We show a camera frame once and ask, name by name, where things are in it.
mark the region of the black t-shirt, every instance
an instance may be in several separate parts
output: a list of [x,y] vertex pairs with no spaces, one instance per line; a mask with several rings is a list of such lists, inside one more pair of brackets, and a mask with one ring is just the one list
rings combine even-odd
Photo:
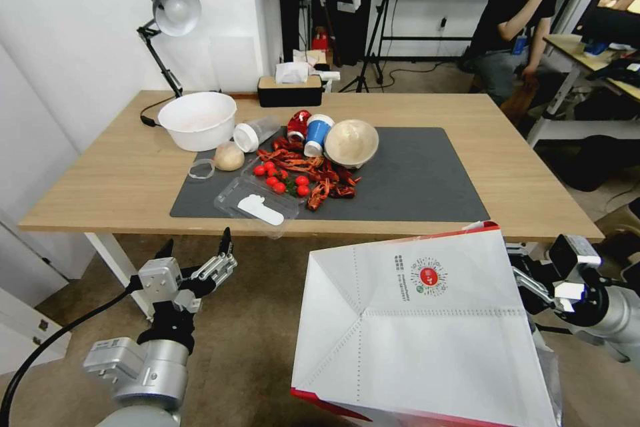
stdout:
[[489,0],[478,27],[473,34],[471,47],[468,54],[470,56],[481,55],[487,51],[495,50],[512,50],[518,35],[522,35],[523,31],[530,36],[533,29],[540,22],[540,19],[552,17],[555,15],[555,4],[557,0],[542,0],[538,10],[535,11],[533,17],[527,24],[527,28],[521,31],[511,41],[502,39],[498,32],[498,25],[511,20],[522,10],[529,0]]

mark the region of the plastic bottle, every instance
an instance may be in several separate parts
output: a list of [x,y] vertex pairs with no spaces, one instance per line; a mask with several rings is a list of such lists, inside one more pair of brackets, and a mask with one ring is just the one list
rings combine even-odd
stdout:
[[280,128],[280,122],[273,115],[245,123],[238,123],[233,131],[233,141],[245,153],[258,150],[266,139]]

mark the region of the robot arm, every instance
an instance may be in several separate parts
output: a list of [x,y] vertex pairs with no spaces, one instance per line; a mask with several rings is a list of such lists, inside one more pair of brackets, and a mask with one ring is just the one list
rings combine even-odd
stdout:
[[568,324],[578,338],[602,345],[619,362],[640,370],[640,283],[606,278],[601,259],[589,242],[559,236],[549,250],[551,264],[533,261],[525,252],[510,252],[525,308],[546,308]]
[[[165,246],[139,270],[142,290],[153,302],[153,323],[137,341],[120,337],[95,342],[83,368],[112,384],[113,397],[121,405],[101,426],[114,418],[167,418],[167,425],[179,424],[179,408],[187,388],[187,359],[193,351],[193,316],[202,297],[214,292],[237,266],[233,257],[229,228],[225,230],[218,254],[201,267],[180,269]],[[127,422],[124,425],[137,425]]]

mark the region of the desk lamp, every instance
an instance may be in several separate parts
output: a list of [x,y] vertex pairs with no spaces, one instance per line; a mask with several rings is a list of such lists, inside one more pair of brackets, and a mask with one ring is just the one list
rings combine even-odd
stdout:
[[176,97],[182,96],[182,85],[175,75],[168,70],[154,50],[151,39],[160,32],[171,37],[181,37],[188,34],[200,18],[200,0],[151,0],[153,2],[153,18],[146,22],[137,32],[144,40],[154,60],[160,67],[163,77],[171,86]]

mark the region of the red can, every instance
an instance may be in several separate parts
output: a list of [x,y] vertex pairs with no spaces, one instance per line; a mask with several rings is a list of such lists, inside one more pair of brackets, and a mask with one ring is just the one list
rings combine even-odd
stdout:
[[291,117],[287,124],[287,138],[289,141],[305,141],[307,137],[307,120],[311,114],[307,110],[301,110]]

